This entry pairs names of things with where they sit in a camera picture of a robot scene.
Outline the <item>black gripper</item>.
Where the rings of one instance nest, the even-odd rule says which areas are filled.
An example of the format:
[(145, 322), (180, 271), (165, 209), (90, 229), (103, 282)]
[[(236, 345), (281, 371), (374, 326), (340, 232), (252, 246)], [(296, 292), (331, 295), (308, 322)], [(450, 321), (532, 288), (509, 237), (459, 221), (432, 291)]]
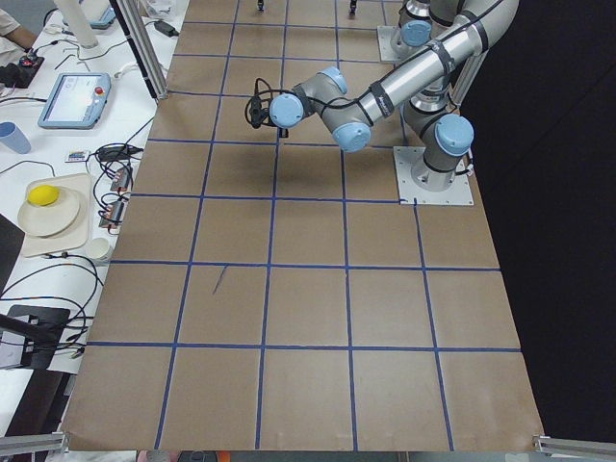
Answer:
[(287, 128), (278, 127), (270, 117), (270, 104), (273, 98), (263, 99), (260, 95), (252, 95), (247, 103), (247, 123), (253, 129), (267, 126), (277, 129), (277, 135), (281, 139), (289, 137)]

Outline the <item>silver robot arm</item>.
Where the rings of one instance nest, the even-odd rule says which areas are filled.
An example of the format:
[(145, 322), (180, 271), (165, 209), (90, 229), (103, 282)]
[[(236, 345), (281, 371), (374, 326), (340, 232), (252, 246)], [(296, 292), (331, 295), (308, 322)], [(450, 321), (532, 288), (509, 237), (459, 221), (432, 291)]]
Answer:
[(420, 46), (435, 39), (453, 23), (462, 1), (408, 0), (398, 12), (390, 45), (401, 57), (410, 56)]
[(244, 116), (255, 129), (287, 130), (317, 115), (345, 152), (367, 146), (377, 121), (400, 112), (423, 141), (422, 156), (411, 167), (420, 188), (442, 192), (468, 154), (475, 131), (471, 122), (449, 111), (450, 77), (464, 88), (471, 70), (508, 30), (519, 3), (507, 1), (405, 1), (390, 41), (402, 60), (358, 97), (347, 98), (341, 70), (330, 66), (290, 90), (256, 89)]

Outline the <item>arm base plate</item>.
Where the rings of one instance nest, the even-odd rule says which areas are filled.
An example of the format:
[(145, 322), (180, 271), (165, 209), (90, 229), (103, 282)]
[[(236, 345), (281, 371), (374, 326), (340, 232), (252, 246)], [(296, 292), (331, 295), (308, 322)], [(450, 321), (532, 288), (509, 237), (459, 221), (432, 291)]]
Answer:
[(437, 172), (424, 161), (424, 147), (395, 146), (398, 202), (402, 205), (473, 206), (470, 180), (462, 158), (449, 172)]
[(380, 25), (376, 29), (380, 61), (399, 63), (409, 56), (409, 47), (402, 40), (398, 26)]

